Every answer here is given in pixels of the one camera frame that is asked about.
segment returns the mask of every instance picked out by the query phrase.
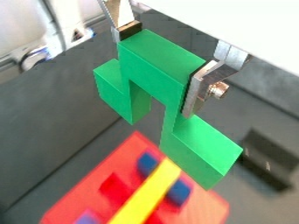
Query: lego board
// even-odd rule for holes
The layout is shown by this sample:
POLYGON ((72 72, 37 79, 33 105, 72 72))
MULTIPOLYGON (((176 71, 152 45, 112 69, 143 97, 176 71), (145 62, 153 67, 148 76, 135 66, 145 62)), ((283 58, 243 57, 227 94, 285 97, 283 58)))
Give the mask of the lego board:
MULTIPOLYGON (((106 223, 145 180, 136 161, 147 151, 159 161, 164 160, 155 144, 135 132, 53 205, 41 224, 80 223, 84 214, 93 216, 97 223, 106 223)), ((145 223, 223 223, 229 213, 228 202, 213 191, 203 190, 185 173, 181 179, 192 188, 184 205, 177 207, 165 198, 145 223)))

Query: blue lego brick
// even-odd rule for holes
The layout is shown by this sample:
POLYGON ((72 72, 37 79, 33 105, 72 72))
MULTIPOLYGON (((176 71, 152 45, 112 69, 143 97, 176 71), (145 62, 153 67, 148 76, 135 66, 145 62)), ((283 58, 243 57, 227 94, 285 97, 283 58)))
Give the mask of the blue lego brick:
POLYGON ((94 219, 94 217, 84 213, 76 220, 74 224, 100 224, 100 222, 94 219))
POLYGON ((137 159, 137 170, 145 177, 148 177, 157 164, 159 162, 156 161, 153 156, 148 152, 145 152, 144 155, 137 159))
POLYGON ((167 198, 172 201, 172 203, 180 207, 184 201, 188 199, 192 189, 185 185, 185 183, 177 179, 169 192, 167 193, 167 198))

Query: yellow lego brick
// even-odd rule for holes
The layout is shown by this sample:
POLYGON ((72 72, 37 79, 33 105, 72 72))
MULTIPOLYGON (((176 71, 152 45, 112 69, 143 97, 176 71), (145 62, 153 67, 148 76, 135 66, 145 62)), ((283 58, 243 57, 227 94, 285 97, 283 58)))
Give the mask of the yellow lego brick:
POLYGON ((144 223, 180 177, 180 173, 180 168, 165 158, 108 223, 144 223))

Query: silver bolt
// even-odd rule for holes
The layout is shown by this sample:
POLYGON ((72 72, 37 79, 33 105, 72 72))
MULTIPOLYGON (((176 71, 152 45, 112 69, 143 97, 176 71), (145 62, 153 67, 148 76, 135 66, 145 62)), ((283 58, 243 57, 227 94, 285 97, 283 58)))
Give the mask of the silver bolt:
POLYGON ((221 99, 229 90, 229 85, 219 81, 209 86, 209 95, 212 95, 217 100, 221 99))

